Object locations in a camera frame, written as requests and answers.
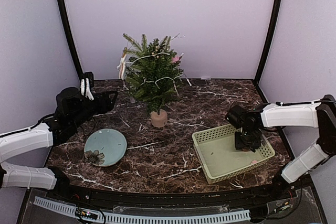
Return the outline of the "white snowman ornament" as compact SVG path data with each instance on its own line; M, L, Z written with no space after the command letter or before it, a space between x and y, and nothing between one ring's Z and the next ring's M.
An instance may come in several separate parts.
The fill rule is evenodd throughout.
M124 80L125 78L125 70L126 70L126 66L127 66L127 53L128 53L128 48L124 47L123 51L122 51L122 56L120 59L120 63L117 66L117 69L119 71L119 79Z

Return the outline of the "green perforated plastic basket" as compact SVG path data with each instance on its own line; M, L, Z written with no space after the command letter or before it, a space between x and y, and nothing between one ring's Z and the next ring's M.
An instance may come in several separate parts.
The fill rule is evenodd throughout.
M264 135L261 136L261 147L254 152L236 150L237 131L226 124L192 134L193 146L208 184L246 173L275 156L275 150Z

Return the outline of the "small green christmas tree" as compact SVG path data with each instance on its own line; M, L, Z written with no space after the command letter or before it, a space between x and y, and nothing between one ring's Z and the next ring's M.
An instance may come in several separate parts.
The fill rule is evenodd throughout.
M171 41L179 38L165 36L148 41L145 34L138 42L124 33L128 48L127 66L123 83L129 95L136 101L147 105L148 112L160 113L160 110L178 96L184 70L180 64L173 64L172 58L179 55L171 48ZM158 58L153 56L154 48L160 44L164 53Z

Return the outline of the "pink bow ornament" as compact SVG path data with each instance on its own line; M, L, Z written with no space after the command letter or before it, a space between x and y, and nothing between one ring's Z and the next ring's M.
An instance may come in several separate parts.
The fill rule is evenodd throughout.
M176 55L174 58L172 58L172 63L173 64L180 64L183 55L184 55L183 53L181 55Z

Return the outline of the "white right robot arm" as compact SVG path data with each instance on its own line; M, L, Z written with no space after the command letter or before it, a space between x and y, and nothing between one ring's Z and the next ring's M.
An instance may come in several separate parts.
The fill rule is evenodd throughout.
M285 165L273 178L268 195L280 199L288 185L302 175L335 156L335 97L326 94L322 99L295 103L264 103L253 110L239 105L231 107L226 120L235 127L235 147L255 151L260 146L261 132L271 128L315 129L315 141L301 154Z

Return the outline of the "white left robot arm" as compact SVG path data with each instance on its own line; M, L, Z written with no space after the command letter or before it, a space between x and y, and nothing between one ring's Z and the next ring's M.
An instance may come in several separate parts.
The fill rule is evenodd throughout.
M42 188L53 190L63 201L71 200L74 189L59 168L14 165L8 163L8 159L67 142L83 123L111 111L117 97L117 91L106 91L87 98L76 87L65 88L56 96L57 107L53 114L42 117L33 126L2 134L1 188Z

